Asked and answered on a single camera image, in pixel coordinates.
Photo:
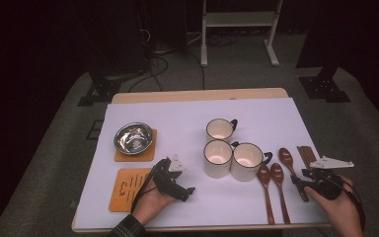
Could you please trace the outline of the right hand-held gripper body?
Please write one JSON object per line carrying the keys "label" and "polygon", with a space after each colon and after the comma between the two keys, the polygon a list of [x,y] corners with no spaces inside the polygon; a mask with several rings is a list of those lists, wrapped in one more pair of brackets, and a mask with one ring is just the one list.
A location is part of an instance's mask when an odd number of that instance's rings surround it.
{"label": "right hand-held gripper body", "polygon": [[342,178],[334,173],[334,169],[353,168],[351,161],[343,161],[323,156],[321,159],[311,162],[309,169],[303,169],[304,177],[310,179],[306,184],[320,196],[334,200],[343,190]]}

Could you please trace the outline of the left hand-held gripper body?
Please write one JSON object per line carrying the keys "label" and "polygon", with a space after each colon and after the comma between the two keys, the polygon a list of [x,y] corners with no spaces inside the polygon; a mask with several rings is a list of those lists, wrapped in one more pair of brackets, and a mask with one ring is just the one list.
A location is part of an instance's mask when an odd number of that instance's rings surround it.
{"label": "left hand-held gripper body", "polygon": [[186,189],[176,183],[185,169],[177,156],[160,160],[153,168],[153,181],[158,190],[173,198],[186,194]]}

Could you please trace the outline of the reddish brown wooden spoon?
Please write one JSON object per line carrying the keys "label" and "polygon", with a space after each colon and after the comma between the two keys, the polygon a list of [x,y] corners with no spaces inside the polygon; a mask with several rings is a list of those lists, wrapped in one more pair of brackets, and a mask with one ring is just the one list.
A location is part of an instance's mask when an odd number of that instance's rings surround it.
{"label": "reddish brown wooden spoon", "polygon": [[271,165],[270,172],[271,172],[272,179],[274,180],[274,182],[276,183],[278,187],[283,221],[285,224],[290,224],[291,221],[290,221],[290,217],[289,217],[289,213],[286,207],[286,202],[285,202],[284,193],[283,193],[284,174],[283,174],[282,168],[278,163],[273,163]]}
{"label": "reddish brown wooden spoon", "polygon": [[[279,149],[278,157],[279,157],[280,162],[288,168],[291,175],[297,176],[295,171],[294,171],[294,168],[293,168],[293,157],[292,157],[291,153],[285,147],[282,147]],[[304,191],[299,191],[298,188],[297,188],[297,191],[298,191],[299,195],[301,196],[301,198],[305,202],[307,202],[309,200]]]}
{"label": "reddish brown wooden spoon", "polygon": [[266,206],[267,221],[269,225],[273,225],[275,221],[274,221],[272,206],[270,203],[270,196],[268,192],[268,185],[270,182],[269,168],[266,165],[261,165],[257,172],[257,177],[265,189],[265,206]]}

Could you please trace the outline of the square wooden coaster cutout pattern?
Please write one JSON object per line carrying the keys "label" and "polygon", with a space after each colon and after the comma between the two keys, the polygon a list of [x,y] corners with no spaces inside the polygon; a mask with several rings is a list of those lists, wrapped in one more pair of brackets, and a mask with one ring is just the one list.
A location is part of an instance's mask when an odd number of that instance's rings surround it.
{"label": "square wooden coaster cutout pattern", "polygon": [[154,159],[157,141],[157,130],[154,130],[154,138],[149,147],[143,152],[135,155],[125,155],[117,151],[114,155],[116,162],[150,162]]}
{"label": "square wooden coaster cutout pattern", "polygon": [[130,212],[134,198],[150,171],[150,168],[120,169],[116,174],[109,211]]}

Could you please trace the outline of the cream ribbed mug black rim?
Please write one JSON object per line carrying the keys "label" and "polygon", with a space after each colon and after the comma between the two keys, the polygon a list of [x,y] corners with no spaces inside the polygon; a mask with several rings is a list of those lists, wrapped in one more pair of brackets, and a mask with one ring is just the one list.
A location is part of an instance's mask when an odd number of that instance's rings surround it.
{"label": "cream ribbed mug black rim", "polygon": [[250,142],[233,142],[233,156],[230,172],[241,182],[249,182],[256,175],[262,164],[267,164],[273,157],[271,152],[263,152],[259,146]]}
{"label": "cream ribbed mug black rim", "polygon": [[220,179],[230,172],[234,147],[224,140],[211,140],[203,149],[204,172],[207,176]]}
{"label": "cream ribbed mug black rim", "polygon": [[229,141],[236,130],[238,121],[236,119],[227,120],[216,118],[210,121],[206,126],[206,139],[208,141],[219,139]]}

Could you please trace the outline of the steel bowl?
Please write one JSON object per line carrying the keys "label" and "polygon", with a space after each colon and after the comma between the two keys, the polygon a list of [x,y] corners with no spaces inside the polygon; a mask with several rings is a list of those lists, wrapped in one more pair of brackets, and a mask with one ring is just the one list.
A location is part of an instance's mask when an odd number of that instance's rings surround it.
{"label": "steel bowl", "polygon": [[115,149],[124,155],[145,151],[154,140],[154,131],[144,122],[132,122],[121,127],[114,136]]}

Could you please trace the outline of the person's right hand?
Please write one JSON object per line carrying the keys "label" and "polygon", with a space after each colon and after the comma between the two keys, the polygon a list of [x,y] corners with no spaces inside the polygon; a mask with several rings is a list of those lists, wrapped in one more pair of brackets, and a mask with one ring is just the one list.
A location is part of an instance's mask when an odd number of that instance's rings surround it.
{"label": "person's right hand", "polygon": [[359,212],[346,193],[341,193],[336,199],[329,200],[310,187],[306,187],[304,191],[321,206],[340,237],[364,237]]}

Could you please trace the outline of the person's left hand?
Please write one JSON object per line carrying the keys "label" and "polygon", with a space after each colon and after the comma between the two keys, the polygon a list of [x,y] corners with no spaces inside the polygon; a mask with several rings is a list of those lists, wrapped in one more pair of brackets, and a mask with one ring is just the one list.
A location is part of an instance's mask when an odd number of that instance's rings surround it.
{"label": "person's left hand", "polygon": [[138,200],[131,215],[142,225],[146,225],[166,206],[175,201],[173,197],[160,193],[155,183],[150,181],[143,190],[143,195]]}

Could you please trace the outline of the white table mat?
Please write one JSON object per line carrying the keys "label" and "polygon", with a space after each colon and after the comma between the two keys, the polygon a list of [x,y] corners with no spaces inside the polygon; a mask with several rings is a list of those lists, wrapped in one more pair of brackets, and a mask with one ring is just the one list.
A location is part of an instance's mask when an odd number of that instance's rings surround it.
{"label": "white table mat", "polygon": [[[283,99],[213,100],[111,104],[77,208],[72,228],[76,232],[107,231],[124,217],[109,210],[118,170],[126,163],[114,159],[114,135],[124,125],[142,121],[157,131],[156,160],[177,156],[186,166],[178,178],[194,189],[187,201],[166,207],[147,224],[151,231],[180,229],[266,228],[265,208],[272,207],[275,224],[289,228],[325,224],[327,218],[312,200],[303,201],[289,179],[278,187],[263,187],[258,180],[240,182],[231,175],[208,177],[203,170],[206,125],[213,119],[236,119],[233,139],[251,142],[276,154],[282,147],[295,154],[313,141],[294,101]],[[289,222],[282,215],[287,213]]]}

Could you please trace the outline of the black stand base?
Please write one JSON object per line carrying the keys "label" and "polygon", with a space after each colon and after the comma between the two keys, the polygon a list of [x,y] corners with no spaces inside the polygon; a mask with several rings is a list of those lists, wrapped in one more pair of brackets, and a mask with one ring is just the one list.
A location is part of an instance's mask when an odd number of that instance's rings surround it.
{"label": "black stand base", "polygon": [[303,76],[299,81],[309,99],[322,99],[327,103],[349,103],[350,98],[342,91],[333,77],[336,65],[326,65],[316,76]]}
{"label": "black stand base", "polygon": [[87,93],[82,96],[77,104],[78,107],[91,107],[95,103],[110,102],[118,93],[121,81],[119,72],[113,69],[92,68],[89,71],[92,84]]}

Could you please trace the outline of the white metal stand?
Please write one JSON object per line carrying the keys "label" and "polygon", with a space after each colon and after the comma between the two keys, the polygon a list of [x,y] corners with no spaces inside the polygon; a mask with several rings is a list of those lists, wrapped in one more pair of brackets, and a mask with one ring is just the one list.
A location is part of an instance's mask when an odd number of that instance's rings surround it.
{"label": "white metal stand", "polygon": [[279,61],[273,49],[273,40],[280,17],[283,0],[277,0],[273,11],[264,12],[218,12],[207,11],[207,0],[202,0],[200,65],[208,65],[206,32],[209,28],[270,27],[268,38],[264,40],[265,49],[272,66]]}

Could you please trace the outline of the black floor frame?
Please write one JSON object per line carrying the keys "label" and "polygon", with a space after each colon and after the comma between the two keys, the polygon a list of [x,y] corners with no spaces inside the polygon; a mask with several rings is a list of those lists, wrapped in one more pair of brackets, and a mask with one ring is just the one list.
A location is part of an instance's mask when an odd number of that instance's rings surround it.
{"label": "black floor frame", "polygon": [[104,123],[104,121],[102,119],[96,119],[93,122],[90,130],[88,131],[86,139],[87,140],[98,140],[100,133],[101,133],[101,130],[102,130],[103,123]]}

